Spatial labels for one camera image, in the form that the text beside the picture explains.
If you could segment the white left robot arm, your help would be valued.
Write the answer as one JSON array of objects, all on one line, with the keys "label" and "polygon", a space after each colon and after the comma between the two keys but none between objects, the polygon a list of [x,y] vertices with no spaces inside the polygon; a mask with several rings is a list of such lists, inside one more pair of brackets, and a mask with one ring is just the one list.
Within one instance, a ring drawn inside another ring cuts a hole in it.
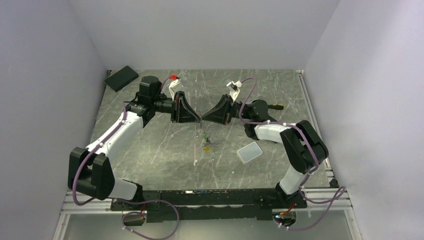
[{"label": "white left robot arm", "polygon": [[94,199],[116,199],[131,210],[144,203],[142,185],[115,177],[111,161],[116,159],[121,148],[132,140],[136,133],[146,127],[157,112],[170,114],[173,123],[198,123],[200,116],[188,104],[182,84],[177,75],[167,77],[170,97],[163,92],[165,82],[148,75],[142,77],[139,90],[132,100],[123,102],[119,118],[98,139],[84,148],[74,148],[69,156],[68,187],[76,205],[77,193]]}]

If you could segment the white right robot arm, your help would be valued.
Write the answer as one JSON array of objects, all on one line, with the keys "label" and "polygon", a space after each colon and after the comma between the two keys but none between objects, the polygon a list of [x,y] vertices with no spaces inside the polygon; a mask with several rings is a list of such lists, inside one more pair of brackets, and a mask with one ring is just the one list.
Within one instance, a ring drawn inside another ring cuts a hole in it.
[{"label": "white right robot arm", "polygon": [[261,99],[245,104],[224,94],[201,119],[228,125],[232,119],[238,118],[244,123],[249,138],[284,146],[290,166],[276,185],[275,200],[280,207],[287,208],[295,201],[295,193],[308,176],[329,156],[329,150],[309,121],[281,123],[269,115],[270,108],[271,105]]}]

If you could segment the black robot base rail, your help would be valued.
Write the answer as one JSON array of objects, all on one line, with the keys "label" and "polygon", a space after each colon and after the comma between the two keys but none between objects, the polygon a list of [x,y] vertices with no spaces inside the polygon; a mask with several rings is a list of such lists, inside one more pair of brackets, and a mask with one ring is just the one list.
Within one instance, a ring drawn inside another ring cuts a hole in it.
[{"label": "black robot base rail", "polygon": [[143,204],[117,200],[113,212],[146,211],[148,223],[171,220],[256,219],[271,220],[272,214],[293,207],[305,209],[306,201],[295,193],[283,196],[275,188],[145,190]]}]

